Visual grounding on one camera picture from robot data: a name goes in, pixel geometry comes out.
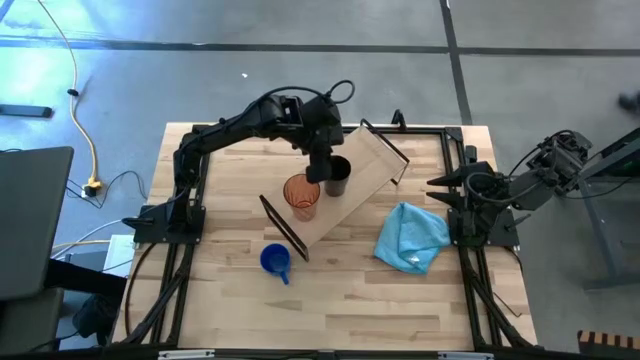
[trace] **butcher block tabletop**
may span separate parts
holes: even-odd
[[[167,124],[149,204],[173,190],[172,153],[193,124]],[[479,161],[496,168],[486,126],[463,126],[465,145]],[[373,256],[385,217],[406,201],[445,216],[447,206],[428,198],[442,190],[426,181],[444,175],[440,139],[433,135],[388,135],[409,159],[402,181],[385,184],[322,240],[305,262],[269,221],[258,199],[282,187],[292,169],[308,159],[284,140],[248,139],[211,154],[203,205],[202,241],[196,246],[184,307],[180,348],[472,350],[460,262],[443,249],[427,275],[399,272]],[[289,248],[290,285],[260,267],[262,249]],[[144,249],[136,251],[134,266]],[[156,300],[168,246],[158,244],[141,265],[131,293],[135,327]],[[513,254],[486,248],[493,290],[501,309],[525,339],[536,343],[522,273]],[[168,306],[163,338],[170,328]],[[483,335],[489,341],[486,310],[478,300]],[[125,337],[124,304],[113,340]]]

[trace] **blue towel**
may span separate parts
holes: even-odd
[[[426,274],[440,248],[449,244],[442,218],[401,202],[387,216],[374,254],[400,271]]]

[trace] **blue mug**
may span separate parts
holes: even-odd
[[[289,250],[280,244],[265,247],[260,254],[260,265],[273,276],[279,276],[285,285],[289,285],[287,273],[291,269]]]

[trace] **transparent orange cup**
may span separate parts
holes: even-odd
[[[310,184],[305,174],[298,174],[284,183],[282,191],[296,219],[306,222],[316,216],[316,205],[320,198],[319,184]]]

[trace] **concrete floor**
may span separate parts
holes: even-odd
[[[387,122],[401,108],[410,123],[488,125],[502,170],[557,130],[580,131],[599,150],[640,124],[615,103],[619,92],[640,87],[640,51],[633,52],[640,49],[640,3],[633,0],[450,0],[457,46],[579,55],[461,55],[458,70],[439,50],[455,44],[447,41],[438,0],[46,3],[69,38],[101,48],[76,51],[83,94],[78,117],[95,140],[106,181],[133,169],[148,188],[166,122],[211,121],[239,113],[277,86],[322,90],[342,78],[358,86],[341,107],[345,121]],[[66,50],[41,41],[57,36],[35,0],[15,1],[0,22],[0,103],[56,110],[47,120],[0,116],[0,148],[72,145],[71,178],[84,182],[91,163],[67,112],[70,59]],[[132,50],[109,50],[113,40]],[[140,44],[134,41],[179,42],[190,49],[194,43],[277,44],[288,51],[169,51],[170,45],[146,51],[135,50]],[[305,52],[296,45],[364,47]],[[576,49],[587,51],[571,53]],[[591,50],[599,56],[589,56]],[[457,82],[454,71],[462,75]],[[458,95],[465,92],[470,119],[459,110],[464,96]],[[133,178],[114,185],[102,210],[65,199],[56,242],[134,215],[142,202]],[[93,238],[128,232],[114,226]],[[576,351],[580,329],[640,336],[640,286],[597,293],[581,288],[604,274],[582,202],[550,201],[519,234],[541,345]]]

